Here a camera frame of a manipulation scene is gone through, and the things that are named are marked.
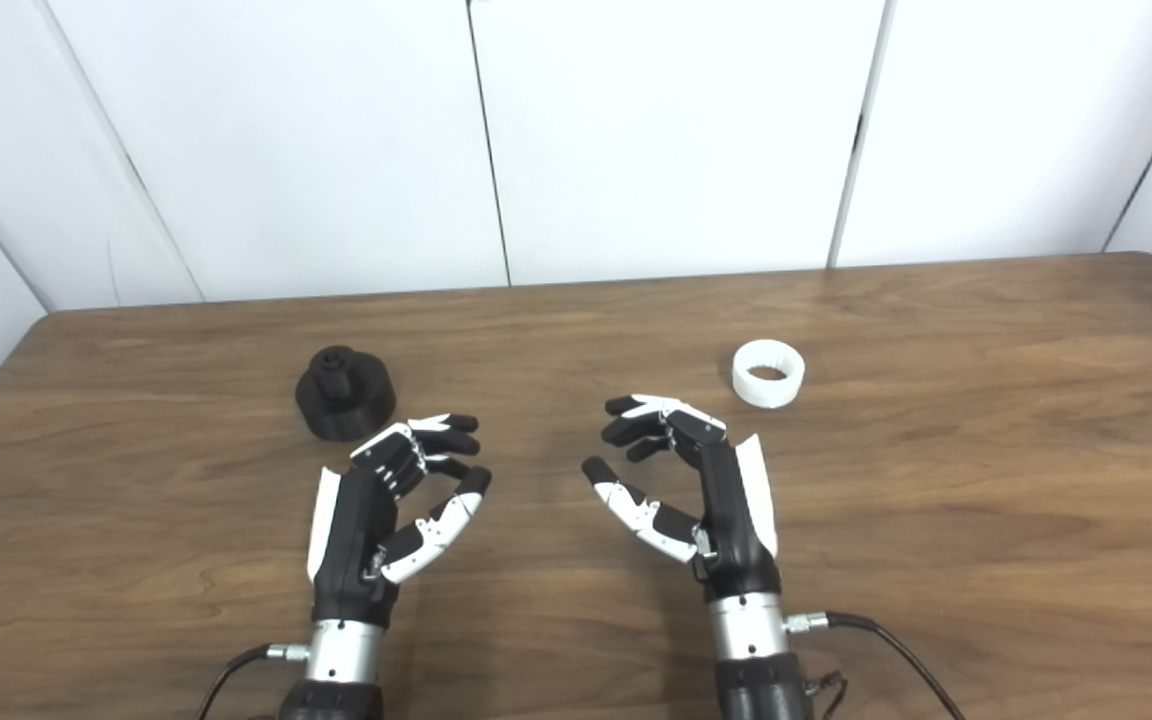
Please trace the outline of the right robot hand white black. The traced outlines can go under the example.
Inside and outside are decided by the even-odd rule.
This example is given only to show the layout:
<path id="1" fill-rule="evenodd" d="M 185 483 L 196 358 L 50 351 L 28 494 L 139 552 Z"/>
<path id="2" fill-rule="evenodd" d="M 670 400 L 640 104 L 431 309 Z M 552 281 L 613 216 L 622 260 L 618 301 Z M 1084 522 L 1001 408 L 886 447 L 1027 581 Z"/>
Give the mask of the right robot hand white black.
<path id="1" fill-rule="evenodd" d="M 694 516 L 622 480 L 602 457 L 581 470 L 605 507 L 631 532 L 689 564 L 705 600 L 782 592 L 780 544 L 765 462 L 756 435 L 733 445 L 726 424 L 680 397 L 626 395 L 604 404 L 602 442 L 641 462 L 669 450 L 698 473 L 703 511 Z"/>

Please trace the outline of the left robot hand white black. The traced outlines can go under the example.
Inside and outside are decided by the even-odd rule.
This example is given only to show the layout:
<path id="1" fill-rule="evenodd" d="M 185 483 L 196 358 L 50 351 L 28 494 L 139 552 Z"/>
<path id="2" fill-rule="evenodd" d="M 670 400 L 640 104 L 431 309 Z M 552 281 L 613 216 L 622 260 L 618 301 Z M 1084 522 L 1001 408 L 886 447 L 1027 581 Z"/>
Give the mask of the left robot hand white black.
<path id="1" fill-rule="evenodd" d="M 482 450 L 477 429 L 463 414 L 397 420 L 353 450 L 344 473 L 323 469 L 306 556 L 314 623 L 389 628 L 401 585 L 444 555 L 486 497 L 492 473 L 461 460 Z M 457 487 L 399 525 L 399 502 L 433 475 Z"/>

